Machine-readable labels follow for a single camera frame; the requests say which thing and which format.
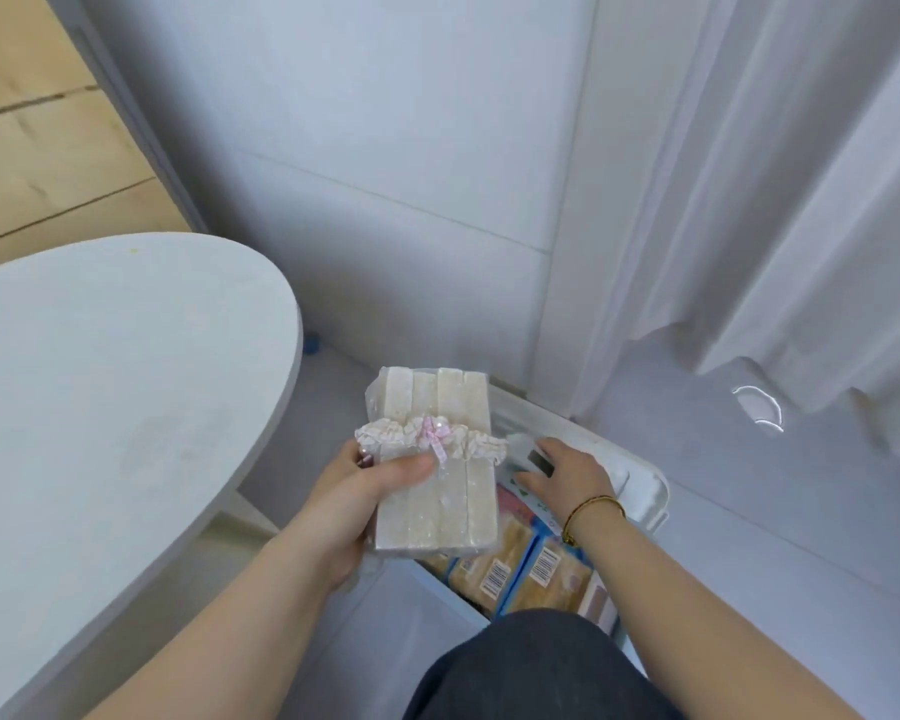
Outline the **clear pack of white bars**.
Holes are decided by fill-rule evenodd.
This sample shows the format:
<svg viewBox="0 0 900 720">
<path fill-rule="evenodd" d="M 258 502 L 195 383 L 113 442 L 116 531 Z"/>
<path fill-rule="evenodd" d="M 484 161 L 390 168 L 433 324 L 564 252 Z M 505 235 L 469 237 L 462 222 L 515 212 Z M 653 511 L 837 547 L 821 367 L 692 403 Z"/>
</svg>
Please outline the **clear pack of white bars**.
<svg viewBox="0 0 900 720">
<path fill-rule="evenodd" d="M 368 386 L 365 407 L 366 424 L 379 419 L 404 423 L 431 415 L 492 435 L 490 381 L 481 372 L 386 366 Z M 360 449 L 373 464 L 427 451 L 411 448 L 369 453 Z M 498 544 L 495 471 L 500 464 L 493 465 L 488 459 L 440 463 L 432 454 L 432 475 L 385 498 L 377 509 L 367 539 L 371 552 L 412 559 L 438 554 L 468 558 L 485 554 Z"/>
</svg>

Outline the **person's right hand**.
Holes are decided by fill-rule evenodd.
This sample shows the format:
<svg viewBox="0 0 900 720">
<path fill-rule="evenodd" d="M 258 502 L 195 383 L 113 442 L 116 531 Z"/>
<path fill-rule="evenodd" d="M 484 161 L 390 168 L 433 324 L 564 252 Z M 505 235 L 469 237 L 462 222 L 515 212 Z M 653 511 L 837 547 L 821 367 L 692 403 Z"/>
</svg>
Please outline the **person's right hand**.
<svg viewBox="0 0 900 720">
<path fill-rule="evenodd" d="M 609 474 L 588 452 L 569 446 L 555 437 L 541 437 L 537 444 L 554 464 L 552 500 L 546 506 L 566 526 L 577 508 L 608 498 L 616 505 L 617 495 Z"/>
</svg>

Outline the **blue packet of bread snacks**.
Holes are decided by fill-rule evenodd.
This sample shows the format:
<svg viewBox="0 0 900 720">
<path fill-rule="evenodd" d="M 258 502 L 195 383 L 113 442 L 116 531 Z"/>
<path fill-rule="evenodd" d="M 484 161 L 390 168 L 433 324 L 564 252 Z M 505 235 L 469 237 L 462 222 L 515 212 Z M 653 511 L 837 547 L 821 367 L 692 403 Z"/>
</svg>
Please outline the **blue packet of bread snacks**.
<svg viewBox="0 0 900 720">
<path fill-rule="evenodd" d="M 592 566 L 578 549 L 553 534 L 542 534 L 535 539 L 496 616 L 533 609 L 576 615 L 592 575 Z"/>
<path fill-rule="evenodd" d="M 512 513 L 499 518 L 499 543 L 479 556 L 458 559 L 447 585 L 488 619 L 496 617 L 531 549 L 534 531 Z"/>
</svg>

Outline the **pink and white snack packet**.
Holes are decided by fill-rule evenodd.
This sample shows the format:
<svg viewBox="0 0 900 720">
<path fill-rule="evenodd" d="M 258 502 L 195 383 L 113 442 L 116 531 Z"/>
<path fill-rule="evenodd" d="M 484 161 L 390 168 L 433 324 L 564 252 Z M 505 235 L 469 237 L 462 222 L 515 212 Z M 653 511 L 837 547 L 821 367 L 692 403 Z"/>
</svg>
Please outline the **pink and white snack packet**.
<svg viewBox="0 0 900 720">
<path fill-rule="evenodd" d="M 619 613 L 596 570 L 593 570 L 589 577 L 576 615 L 586 619 L 605 634 L 612 635 Z"/>
</svg>

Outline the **person's left hand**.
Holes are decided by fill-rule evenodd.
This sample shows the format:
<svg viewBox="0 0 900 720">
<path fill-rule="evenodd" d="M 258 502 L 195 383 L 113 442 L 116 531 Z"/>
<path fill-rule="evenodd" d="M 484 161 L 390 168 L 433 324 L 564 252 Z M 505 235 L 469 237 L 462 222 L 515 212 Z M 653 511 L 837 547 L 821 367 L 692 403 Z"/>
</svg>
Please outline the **person's left hand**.
<svg viewBox="0 0 900 720">
<path fill-rule="evenodd" d="M 348 439 L 320 473 L 298 514 L 288 525 L 304 585 L 326 596 L 358 568 L 366 533 L 381 503 L 396 493 L 369 493 L 364 454 Z"/>
</svg>

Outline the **small white packet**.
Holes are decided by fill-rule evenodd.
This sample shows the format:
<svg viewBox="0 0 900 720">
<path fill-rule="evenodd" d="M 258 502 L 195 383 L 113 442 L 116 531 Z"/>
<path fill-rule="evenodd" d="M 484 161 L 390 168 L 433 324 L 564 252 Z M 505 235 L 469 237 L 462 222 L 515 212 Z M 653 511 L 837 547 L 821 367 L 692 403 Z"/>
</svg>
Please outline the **small white packet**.
<svg viewBox="0 0 900 720">
<path fill-rule="evenodd" d="M 509 434 L 506 440 L 504 464 L 512 472 L 532 472 L 551 478 L 555 465 L 533 435 L 527 433 Z"/>
</svg>

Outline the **blue and white flat packet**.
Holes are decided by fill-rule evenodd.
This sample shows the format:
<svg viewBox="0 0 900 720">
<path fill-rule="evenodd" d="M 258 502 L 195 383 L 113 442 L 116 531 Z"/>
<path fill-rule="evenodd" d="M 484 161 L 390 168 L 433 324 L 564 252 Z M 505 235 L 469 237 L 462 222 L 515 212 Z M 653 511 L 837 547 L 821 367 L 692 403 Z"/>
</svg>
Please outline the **blue and white flat packet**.
<svg viewBox="0 0 900 720">
<path fill-rule="evenodd" d="M 499 509 L 514 515 L 536 532 L 559 535 L 564 525 L 552 514 L 552 511 L 531 493 L 523 490 L 516 483 L 496 483 Z"/>
</svg>

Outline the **person's dark trouser leg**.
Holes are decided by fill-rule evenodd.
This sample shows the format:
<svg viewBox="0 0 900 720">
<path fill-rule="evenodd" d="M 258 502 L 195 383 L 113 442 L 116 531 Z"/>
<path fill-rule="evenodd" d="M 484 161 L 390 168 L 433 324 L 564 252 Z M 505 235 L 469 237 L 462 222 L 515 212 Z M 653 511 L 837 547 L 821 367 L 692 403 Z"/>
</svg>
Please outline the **person's dark trouser leg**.
<svg viewBox="0 0 900 720">
<path fill-rule="evenodd" d="M 541 608 L 491 622 L 425 672 L 401 720 L 686 720 L 587 619 Z"/>
</svg>

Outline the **white plastic storage bin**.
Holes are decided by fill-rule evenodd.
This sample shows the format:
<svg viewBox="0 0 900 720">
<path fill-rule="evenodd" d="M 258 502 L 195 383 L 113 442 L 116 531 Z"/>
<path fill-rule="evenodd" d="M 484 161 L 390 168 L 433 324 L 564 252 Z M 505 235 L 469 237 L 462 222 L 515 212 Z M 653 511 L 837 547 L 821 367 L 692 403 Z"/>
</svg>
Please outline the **white plastic storage bin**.
<svg viewBox="0 0 900 720">
<path fill-rule="evenodd" d="M 667 520 L 670 485 L 664 475 L 645 459 L 640 459 L 586 428 L 498 386 L 489 387 L 489 404 L 493 433 L 496 436 L 506 438 L 510 434 L 527 433 L 535 439 L 541 436 L 556 437 L 570 447 L 592 454 L 607 472 L 628 520 L 649 538 L 653 538 Z M 517 485 L 515 473 L 503 463 L 497 469 L 497 481 Z M 530 548 L 537 537 L 548 535 L 534 529 L 532 531 L 534 538 Z M 448 574 L 456 561 L 456 558 L 441 558 L 439 563 L 442 571 L 438 571 L 432 561 L 410 561 L 406 570 L 438 601 L 459 614 L 464 621 L 482 629 L 499 617 L 496 615 L 492 619 L 487 618 L 449 588 Z M 621 648 L 628 642 L 627 633 L 619 618 L 610 637 Z"/>
</svg>

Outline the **person's left forearm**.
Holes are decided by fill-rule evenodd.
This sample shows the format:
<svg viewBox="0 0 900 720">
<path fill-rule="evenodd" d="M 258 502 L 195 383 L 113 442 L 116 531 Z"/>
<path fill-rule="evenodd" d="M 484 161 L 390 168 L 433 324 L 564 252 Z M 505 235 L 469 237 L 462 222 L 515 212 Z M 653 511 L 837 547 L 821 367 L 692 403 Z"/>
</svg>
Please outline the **person's left forearm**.
<svg viewBox="0 0 900 720">
<path fill-rule="evenodd" d="M 288 526 L 83 720 L 276 720 L 361 544 Z"/>
</svg>

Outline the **person's right forearm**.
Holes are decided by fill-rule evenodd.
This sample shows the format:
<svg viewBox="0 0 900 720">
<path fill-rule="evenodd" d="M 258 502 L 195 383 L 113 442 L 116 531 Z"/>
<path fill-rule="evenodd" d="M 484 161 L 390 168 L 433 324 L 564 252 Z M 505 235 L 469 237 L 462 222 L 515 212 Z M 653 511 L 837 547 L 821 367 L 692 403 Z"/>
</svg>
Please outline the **person's right forearm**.
<svg viewBox="0 0 900 720">
<path fill-rule="evenodd" d="M 564 533 L 600 575 L 648 678 L 687 720 L 863 720 L 618 503 L 584 503 Z"/>
</svg>

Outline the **pink lace ribbon band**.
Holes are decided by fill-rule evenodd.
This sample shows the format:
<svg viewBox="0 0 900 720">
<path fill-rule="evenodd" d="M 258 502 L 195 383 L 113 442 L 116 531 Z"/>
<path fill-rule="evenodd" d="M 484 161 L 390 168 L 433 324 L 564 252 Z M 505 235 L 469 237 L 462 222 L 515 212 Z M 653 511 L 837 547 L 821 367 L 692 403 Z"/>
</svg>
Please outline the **pink lace ribbon band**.
<svg viewBox="0 0 900 720">
<path fill-rule="evenodd" d="M 360 449 L 368 453 L 383 449 L 429 450 L 440 464 L 449 459 L 485 459 L 497 466 L 509 452 L 509 443 L 504 438 L 431 414 L 410 417 L 404 422 L 379 418 L 358 428 L 355 439 Z"/>
</svg>

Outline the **white curtain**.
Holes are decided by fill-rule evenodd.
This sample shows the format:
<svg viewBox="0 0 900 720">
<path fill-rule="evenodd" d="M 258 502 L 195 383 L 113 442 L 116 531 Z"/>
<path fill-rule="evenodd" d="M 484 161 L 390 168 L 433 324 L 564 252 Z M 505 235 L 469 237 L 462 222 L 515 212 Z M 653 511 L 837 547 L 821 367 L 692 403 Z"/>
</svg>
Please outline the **white curtain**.
<svg viewBox="0 0 900 720">
<path fill-rule="evenodd" d="M 900 0 L 713 0 L 567 410 L 624 344 L 755 362 L 810 414 L 848 393 L 900 457 Z"/>
</svg>

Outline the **round white table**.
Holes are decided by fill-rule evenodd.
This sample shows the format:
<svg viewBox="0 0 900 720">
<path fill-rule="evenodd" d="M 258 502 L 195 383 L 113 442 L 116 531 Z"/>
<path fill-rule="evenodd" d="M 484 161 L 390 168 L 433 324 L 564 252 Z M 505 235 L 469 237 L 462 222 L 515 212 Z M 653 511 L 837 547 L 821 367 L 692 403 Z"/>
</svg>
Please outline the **round white table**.
<svg viewBox="0 0 900 720">
<path fill-rule="evenodd" d="M 198 612 L 277 533 L 238 489 L 297 382 L 300 306 L 228 239 L 144 232 L 0 264 L 0 720 L 132 674 L 128 607 L 198 542 Z"/>
</svg>

